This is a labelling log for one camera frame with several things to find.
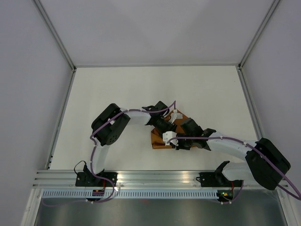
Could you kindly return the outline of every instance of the metal vent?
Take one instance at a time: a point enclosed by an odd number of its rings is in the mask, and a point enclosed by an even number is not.
[[[111,194],[106,188],[103,198]],[[92,189],[45,189],[43,198],[97,198]],[[120,190],[113,197],[119,199],[217,199],[217,190]]]

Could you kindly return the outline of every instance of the brown fabric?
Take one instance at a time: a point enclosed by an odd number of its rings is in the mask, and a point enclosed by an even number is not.
[[[170,119],[170,115],[173,111],[171,111],[168,116],[166,117],[166,121],[168,121]],[[182,119],[176,119],[174,121],[174,123],[177,125],[177,129],[175,130],[176,133],[184,133],[183,129],[181,128],[180,124],[183,120],[187,119],[188,117],[186,115],[183,114],[183,118]],[[170,145],[165,146],[165,143],[163,141],[163,139],[160,137],[158,131],[156,128],[154,128],[151,131],[151,145],[153,149],[167,149],[167,148],[171,148]]]

